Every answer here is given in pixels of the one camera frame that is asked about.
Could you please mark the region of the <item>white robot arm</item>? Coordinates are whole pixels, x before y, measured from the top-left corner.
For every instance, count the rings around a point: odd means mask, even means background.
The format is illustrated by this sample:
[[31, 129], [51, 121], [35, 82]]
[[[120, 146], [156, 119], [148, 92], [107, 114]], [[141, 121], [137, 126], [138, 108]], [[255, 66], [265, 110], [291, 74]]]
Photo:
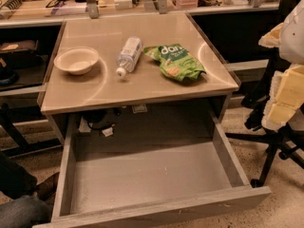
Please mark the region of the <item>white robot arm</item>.
[[258, 44], [266, 48], [278, 48], [281, 59], [291, 65], [283, 73], [273, 76], [262, 125], [271, 130], [284, 126], [304, 103], [304, 0], [289, 13]]

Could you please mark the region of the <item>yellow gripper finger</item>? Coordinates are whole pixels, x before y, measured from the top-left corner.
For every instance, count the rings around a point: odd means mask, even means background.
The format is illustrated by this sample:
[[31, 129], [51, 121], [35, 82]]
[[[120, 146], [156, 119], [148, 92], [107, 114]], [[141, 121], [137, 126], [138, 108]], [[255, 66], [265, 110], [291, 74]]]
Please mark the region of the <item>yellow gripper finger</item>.
[[284, 72], [276, 71], [272, 79], [266, 120], [285, 124], [304, 103], [304, 66], [291, 65]]

